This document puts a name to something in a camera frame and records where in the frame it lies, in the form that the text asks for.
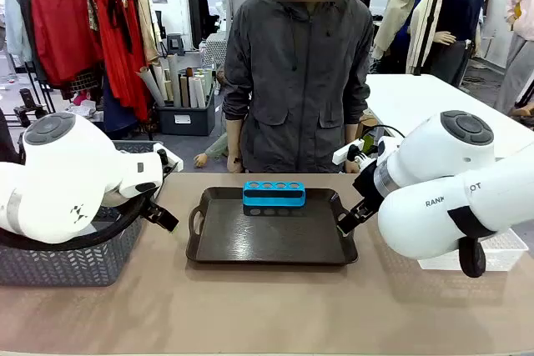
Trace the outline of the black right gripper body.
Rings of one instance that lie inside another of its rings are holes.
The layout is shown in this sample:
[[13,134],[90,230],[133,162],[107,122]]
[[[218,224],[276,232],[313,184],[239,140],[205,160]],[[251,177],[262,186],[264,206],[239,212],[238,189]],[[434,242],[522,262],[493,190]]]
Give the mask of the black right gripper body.
[[380,194],[375,185],[376,161],[360,170],[359,175],[355,178],[353,187],[361,196],[357,203],[358,207],[379,207],[384,197]]

